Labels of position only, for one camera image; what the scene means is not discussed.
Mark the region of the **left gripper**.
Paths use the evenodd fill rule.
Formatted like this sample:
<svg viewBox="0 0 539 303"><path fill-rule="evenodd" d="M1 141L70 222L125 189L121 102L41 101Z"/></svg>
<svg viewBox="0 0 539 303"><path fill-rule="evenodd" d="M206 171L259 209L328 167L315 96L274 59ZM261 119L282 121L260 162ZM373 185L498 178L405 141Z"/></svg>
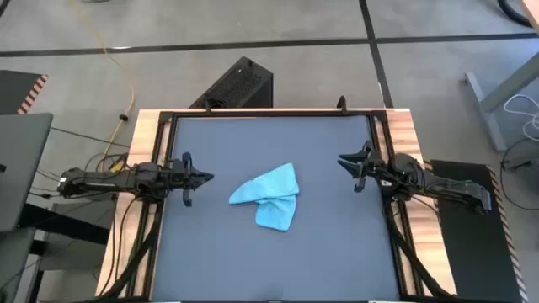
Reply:
<svg viewBox="0 0 539 303"><path fill-rule="evenodd" d="M193 167L192 157L189 152L184 152L181 159L173 161L170 174L171 188L183 190L183 202L186 207L192 206L191 192L213 178L213 174L201 172Z"/></svg>

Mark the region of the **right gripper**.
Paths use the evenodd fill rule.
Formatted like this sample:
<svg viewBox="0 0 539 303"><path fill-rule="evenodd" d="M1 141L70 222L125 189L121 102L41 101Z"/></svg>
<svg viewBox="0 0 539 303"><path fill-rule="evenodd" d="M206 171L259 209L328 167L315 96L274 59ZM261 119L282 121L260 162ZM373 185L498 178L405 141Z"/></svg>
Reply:
<svg viewBox="0 0 539 303"><path fill-rule="evenodd" d="M360 193L366 186L366 178L375 178L376 171L385 165L381 153L373 147L371 141L366 141L360 151L352 154L340 154L338 164L353 178L357 178L355 192Z"/></svg>

